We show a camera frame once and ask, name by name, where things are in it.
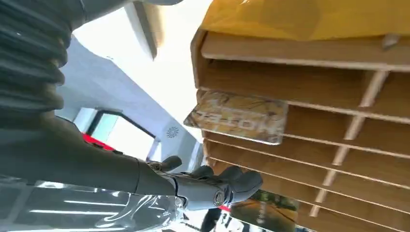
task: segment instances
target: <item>air vent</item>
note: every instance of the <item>air vent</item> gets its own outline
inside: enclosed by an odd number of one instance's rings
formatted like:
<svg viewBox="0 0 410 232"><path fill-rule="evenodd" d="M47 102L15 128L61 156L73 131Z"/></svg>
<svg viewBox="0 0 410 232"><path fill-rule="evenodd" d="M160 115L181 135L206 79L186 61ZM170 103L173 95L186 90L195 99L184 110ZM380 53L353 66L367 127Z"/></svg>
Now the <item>air vent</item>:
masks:
<svg viewBox="0 0 410 232"><path fill-rule="evenodd" d="M172 139L175 138L179 134L179 128L178 127L170 127L167 132L167 137Z"/></svg>

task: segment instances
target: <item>card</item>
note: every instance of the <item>card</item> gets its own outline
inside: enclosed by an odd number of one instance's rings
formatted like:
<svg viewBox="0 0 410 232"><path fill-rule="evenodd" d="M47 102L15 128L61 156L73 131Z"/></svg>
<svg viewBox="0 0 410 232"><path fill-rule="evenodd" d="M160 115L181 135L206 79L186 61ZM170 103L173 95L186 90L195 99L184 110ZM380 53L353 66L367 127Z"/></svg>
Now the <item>card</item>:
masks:
<svg viewBox="0 0 410 232"><path fill-rule="evenodd" d="M231 217L274 232L294 232L299 202L263 190L231 205Z"/></svg>
<svg viewBox="0 0 410 232"><path fill-rule="evenodd" d="M284 101L208 91L185 119L186 126L264 144L282 141Z"/></svg>

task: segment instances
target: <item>yellow bag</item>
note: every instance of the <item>yellow bag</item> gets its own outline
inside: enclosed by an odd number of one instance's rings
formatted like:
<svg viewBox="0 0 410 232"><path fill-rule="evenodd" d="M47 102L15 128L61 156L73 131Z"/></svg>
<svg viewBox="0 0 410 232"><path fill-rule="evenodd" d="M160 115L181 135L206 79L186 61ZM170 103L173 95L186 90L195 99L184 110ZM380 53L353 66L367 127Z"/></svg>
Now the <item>yellow bag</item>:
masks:
<svg viewBox="0 0 410 232"><path fill-rule="evenodd" d="M410 35L410 0L214 0L201 27L291 40Z"/></svg>

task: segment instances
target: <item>red object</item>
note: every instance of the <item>red object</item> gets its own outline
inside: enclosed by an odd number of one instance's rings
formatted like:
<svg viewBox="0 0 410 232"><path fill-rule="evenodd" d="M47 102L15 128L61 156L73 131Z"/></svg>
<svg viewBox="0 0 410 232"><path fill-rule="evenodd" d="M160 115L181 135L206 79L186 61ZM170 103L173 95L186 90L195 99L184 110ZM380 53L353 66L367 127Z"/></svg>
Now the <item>red object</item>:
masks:
<svg viewBox="0 0 410 232"><path fill-rule="evenodd" d="M226 212L230 212L231 211L231 209L230 208L228 208L228 207L226 207L226 206L220 206L219 207L219 209L221 209L221 210L223 210L223 211L226 211Z"/></svg>
<svg viewBox="0 0 410 232"><path fill-rule="evenodd" d="M104 148L105 150L109 150L109 151L115 150L114 148L108 146L107 144L105 144L105 143L103 143L103 142L100 142L100 141L98 141L98 140L92 138L92 137L89 136L88 134L83 134L83 138L84 138L85 141L87 141L87 142L89 142L89 143L98 144L98 145L103 146L103 148Z"/></svg>

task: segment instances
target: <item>black metal frame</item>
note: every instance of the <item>black metal frame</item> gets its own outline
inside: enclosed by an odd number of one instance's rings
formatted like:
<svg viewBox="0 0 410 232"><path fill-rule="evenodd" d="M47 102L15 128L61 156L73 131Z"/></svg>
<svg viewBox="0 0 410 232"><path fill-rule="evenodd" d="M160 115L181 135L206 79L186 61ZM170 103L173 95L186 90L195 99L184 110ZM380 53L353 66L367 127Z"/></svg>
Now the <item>black metal frame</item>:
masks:
<svg viewBox="0 0 410 232"><path fill-rule="evenodd" d="M94 119L92 120L92 122L90 124L90 127L87 129L87 132L86 132L87 135L91 136L94 133L95 129L97 128L97 125L101 121L101 118L103 117L104 114L110 114L110 115L116 115L116 116L122 117L123 119L127 120L129 123L131 123L136 128L142 130L143 132L145 132L146 134L151 136L153 139L155 139L155 137L156 137L151 132L149 132L145 128L143 128L141 125L134 122L129 117L125 116L123 113L112 111L112 110L98 110L98 112L96 113Z"/></svg>

